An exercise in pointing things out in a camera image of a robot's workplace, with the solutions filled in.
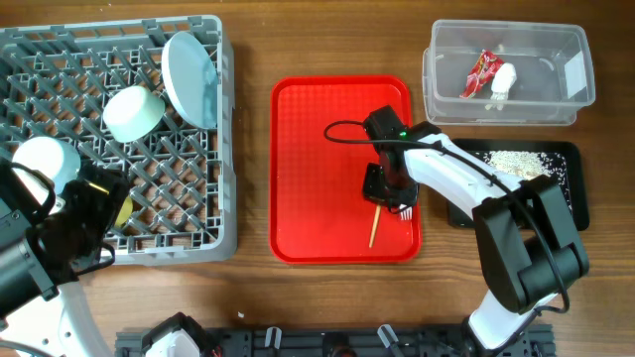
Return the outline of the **wooden chopstick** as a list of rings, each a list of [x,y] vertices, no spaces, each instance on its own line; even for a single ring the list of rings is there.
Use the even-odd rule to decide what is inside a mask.
[[[379,221],[380,221],[380,217],[381,217],[381,212],[382,212],[382,206],[380,204],[377,204],[375,207],[375,211],[374,211],[374,215],[373,215],[373,222],[372,222],[372,226],[371,226],[371,232],[369,235],[369,242],[368,242],[368,248],[373,248],[374,246],[374,242],[375,242],[375,238],[377,235],[377,230],[378,230],[378,226],[379,226]]]

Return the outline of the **white plastic fork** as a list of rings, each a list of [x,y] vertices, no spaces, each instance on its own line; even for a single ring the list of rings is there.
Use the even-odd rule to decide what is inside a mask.
[[[411,220],[413,216],[413,208],[411,206],[402,204],[399,208],[399,214],[402,220]]]

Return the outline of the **yellow plastic cup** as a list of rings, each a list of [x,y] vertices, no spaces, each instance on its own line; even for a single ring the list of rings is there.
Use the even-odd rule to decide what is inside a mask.
[[[130,196],[127,196],[120,208],[120,211],[116,217],[114,226],[122,227],[132,215],[134,209],[133,200]]]

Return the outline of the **small light green saucer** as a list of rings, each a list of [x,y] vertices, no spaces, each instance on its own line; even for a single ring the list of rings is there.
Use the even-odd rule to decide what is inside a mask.
[[[80,155],[70,143],[50,137],[33,137],[21,144],[12,158],[13,163],[38,171],[47,177],[56,194],[76,179],[80,169]]]

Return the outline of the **pile of rice waste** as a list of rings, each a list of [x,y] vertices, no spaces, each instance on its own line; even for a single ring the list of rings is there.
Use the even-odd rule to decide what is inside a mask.
[[[565,157],[558,153],[529,151],[491,151],[484,155],[484,162],[495,169],[523,179],[547,176],[555,179],[572,209],[571,190]]]

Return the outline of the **light green bowl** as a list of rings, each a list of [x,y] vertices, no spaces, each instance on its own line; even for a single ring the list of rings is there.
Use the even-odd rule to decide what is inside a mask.
[[[107,102],[102,119],[117,142],[129,143],[149,134],[161,121],[165,109],[160,97],[144,86],[134,85]]]

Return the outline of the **red sauce packet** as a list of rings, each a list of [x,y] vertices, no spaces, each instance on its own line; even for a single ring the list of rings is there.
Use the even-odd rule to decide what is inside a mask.
[[[459,97],[464,99],[474,97],[487,82],[493,79],[503,64],[504,61],[500,57],[491,51],[483,50],[467,75],[465,89]]]

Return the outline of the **white napkin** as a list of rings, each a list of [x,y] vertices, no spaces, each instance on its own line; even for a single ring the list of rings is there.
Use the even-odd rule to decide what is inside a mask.
[[[490,96],[490,102],[485,105],[485,109],[491,110],[492,108],[496,108],[501,111],[504,107],[504,101],[508,99],[509,91],[516,80],[517,73],[515,66],[507,62],[502,64],[492,80],[492,94]]]

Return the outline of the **large light blue plate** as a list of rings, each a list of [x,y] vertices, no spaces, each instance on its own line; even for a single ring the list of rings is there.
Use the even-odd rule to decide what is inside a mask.
[[[181,118],[199,129],[215,129],[218,74],[204,46],[190,33],[177,32],[162,50],[161,71]]]

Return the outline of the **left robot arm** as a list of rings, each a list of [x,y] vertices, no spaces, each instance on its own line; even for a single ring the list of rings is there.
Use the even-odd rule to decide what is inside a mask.
[[[1,163],[1,345],[27,356],[110,356],[80,277],[113,265],[104,236],[128,195],[125,175],[91,164],[61,194],[44,174]]]

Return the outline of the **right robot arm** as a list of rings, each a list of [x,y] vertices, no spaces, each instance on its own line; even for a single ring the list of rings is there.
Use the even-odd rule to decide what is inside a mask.
[[[362,127],[379,156],[367,167],[365,199],[405,215],[425,185],[474,223],[488,292],[466,321],[467,353],[502,351],[588,273],[588,256],[555,179],[502,173],[428,122],[407,127],[391,106],[371,112]]]

